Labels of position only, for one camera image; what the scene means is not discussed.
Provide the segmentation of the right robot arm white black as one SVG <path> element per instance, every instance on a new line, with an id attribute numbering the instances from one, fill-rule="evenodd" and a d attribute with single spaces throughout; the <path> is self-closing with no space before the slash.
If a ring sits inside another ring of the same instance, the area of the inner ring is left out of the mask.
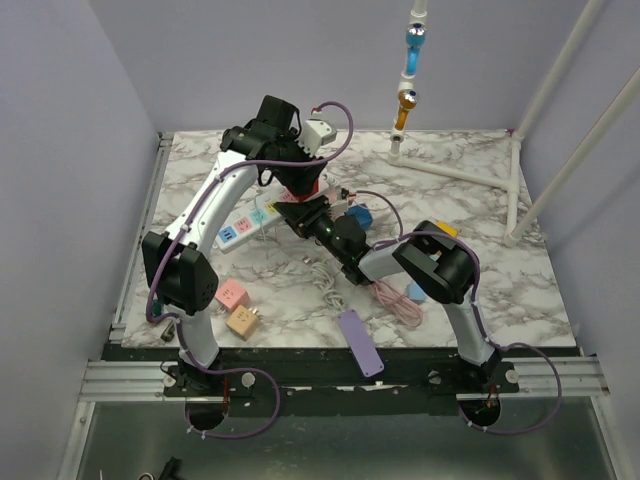
<path id="1" fill-rule="evenodd" d="M 302 203 L 279 202 L 276 209 L 299 237 L 315 239 L 338 260 L 354 285 L 408 274 L 445 310 L 464 361 L 459 370 L 462 384 L 480 392 L 494 383 L 501 354 L 488 339 L 478 305 L 479 260 L 464 243 L 425 220 L 396 239 L 371 246 L 356 218 L 331 218 L 324 196 Z"/>

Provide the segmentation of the purple USB power strip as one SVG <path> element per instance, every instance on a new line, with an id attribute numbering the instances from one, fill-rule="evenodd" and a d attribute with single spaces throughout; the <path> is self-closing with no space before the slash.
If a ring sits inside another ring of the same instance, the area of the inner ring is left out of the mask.
<path id="1" fill-rule="evenodd" d="M 385 366 L 364 322 L 354 310 L 338 315 L 338 324 L 360 370 L 365 378 L 381 373 Z"/>

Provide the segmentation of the light blue plug adapter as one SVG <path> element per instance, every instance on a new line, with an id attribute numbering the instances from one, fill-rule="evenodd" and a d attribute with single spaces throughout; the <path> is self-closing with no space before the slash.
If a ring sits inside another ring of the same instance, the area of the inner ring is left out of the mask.
<path id="1" fill-rule="evenodd" d="M 414 303 L 423 303 L 428 298 L 427 294 L 417 283 L 410 283 L 406 288 L 407 298 Z"/>

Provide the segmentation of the white power strip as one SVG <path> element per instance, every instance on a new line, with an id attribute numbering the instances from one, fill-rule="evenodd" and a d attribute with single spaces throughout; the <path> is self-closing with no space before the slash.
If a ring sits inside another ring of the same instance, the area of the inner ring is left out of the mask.
<path id="1" fill-rule="evenodd" d="M 278 202 L 301 203 L 301 200 L 279 184 L 258 190 L 254 197 L 229 214 L 215 238 L 214 248 L 223 254 L 229 253 L 282 223 L 284 219 L 275 208 Z"/>

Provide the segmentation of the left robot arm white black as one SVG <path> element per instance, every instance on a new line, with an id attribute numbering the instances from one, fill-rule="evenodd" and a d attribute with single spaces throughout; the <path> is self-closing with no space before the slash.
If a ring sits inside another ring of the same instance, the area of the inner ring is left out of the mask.
<path id="1" fill-rule="evenodd" d="M 265 96 L 255 118 L 224 131 L 211 172 L 187 208 L 163 233 L 150 231 L 142 241 L 149 285 L 146 319 L 151 324 L 173 319 L 179 356 L 191 365 L 187 382 L 201 395 L 214 393 L 222 380 L 213 364 L 219 345 L 206 312 L 219 285 L 209 255 L 216 241 L 239 239 L 239 231 L 226 222 L 264 171 L 295 197 L 314 194 L 326 166 L 317 153 L 337 135 L 322 113 L 316 107 L 301 120 L 297 107 Z M 165 315 L 154 314 L 154 301 L 166 306 Z"/>

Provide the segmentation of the yellow cube socket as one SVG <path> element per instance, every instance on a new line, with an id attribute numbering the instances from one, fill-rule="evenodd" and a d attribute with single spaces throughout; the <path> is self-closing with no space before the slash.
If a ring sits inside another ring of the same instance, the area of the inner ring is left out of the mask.
<path id="1" fill-rule="evenodd" d="M 453 228 L 452 226 L 446 224 L 445 222 L 438 222 L 437 226 L 446 234 L 450 235 L 451 237 L 456 238 L 458 236 L 458 231 Z"/>

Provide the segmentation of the pink cube socket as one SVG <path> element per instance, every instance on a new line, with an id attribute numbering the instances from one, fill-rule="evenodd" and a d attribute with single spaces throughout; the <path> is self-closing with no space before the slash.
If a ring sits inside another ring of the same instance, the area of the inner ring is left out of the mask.
<path id="1" fill-rule="evenodd" d="M 247 307 L 250 303 L 248 291 L 234 279 L 227 279 L 219 285 L 215 299 L 218 310 L 227 312 L 233 312 L 239 306 Z"/>

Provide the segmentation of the blue cube socket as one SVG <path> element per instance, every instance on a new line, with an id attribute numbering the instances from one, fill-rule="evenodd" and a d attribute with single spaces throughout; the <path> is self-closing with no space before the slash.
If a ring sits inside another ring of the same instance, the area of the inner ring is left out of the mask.
<path id="1" fill-rule="evenodd" d="M 366 205 L 352 205 L 347 209 L 345 215 L 355 218 L 364 231 L 369 230 L 372 226 L 373 217 Z"/>

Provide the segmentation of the beige cube socket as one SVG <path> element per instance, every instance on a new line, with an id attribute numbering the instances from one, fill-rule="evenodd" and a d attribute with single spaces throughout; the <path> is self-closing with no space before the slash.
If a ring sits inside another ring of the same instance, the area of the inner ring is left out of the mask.
<path id="1" fill-rule="evenodd" d="M 242 340 L 248 340 L 260 325 L 256 308 L 237 306 L 226 321 L 227 328 Z"/>

